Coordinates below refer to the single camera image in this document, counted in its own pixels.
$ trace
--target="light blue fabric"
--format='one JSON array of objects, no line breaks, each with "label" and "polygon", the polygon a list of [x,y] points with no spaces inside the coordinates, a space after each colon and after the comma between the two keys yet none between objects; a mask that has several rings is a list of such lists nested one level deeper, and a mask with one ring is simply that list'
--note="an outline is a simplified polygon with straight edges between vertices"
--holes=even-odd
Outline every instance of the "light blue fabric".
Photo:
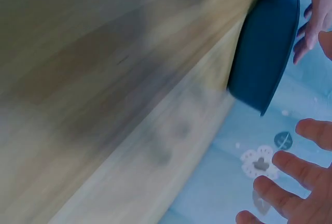
[{"label": "light blue fabric", "polygon": [[[310,2],[301,0],[300,26],[306,22],[302,16]],[[250,177],[250,171],[246,171],[241,157],[244,158],[248,150],[255,153],[260,147],[271,147],[276,152],[286,147],[285,142],[292,140],[292,143],[288,142],[292,144],[288,151],[321,166],[330,165],[331,154],[298,136],[294,129],[298,120],[303,118],[332,121],[332,62],[325,57],[319,45],[297,66],[292,60],[293,55],[263,118],[243,103],[235,104],[161,224],[235,223],[237,212],[244,209],[257,215],[264,223],[286,223],[273,208],[266,213],[258,210],[260,203],[256,202],[255,206],[254,178]],[[301,197],[309,194],[280,171],[275,182]]]}]

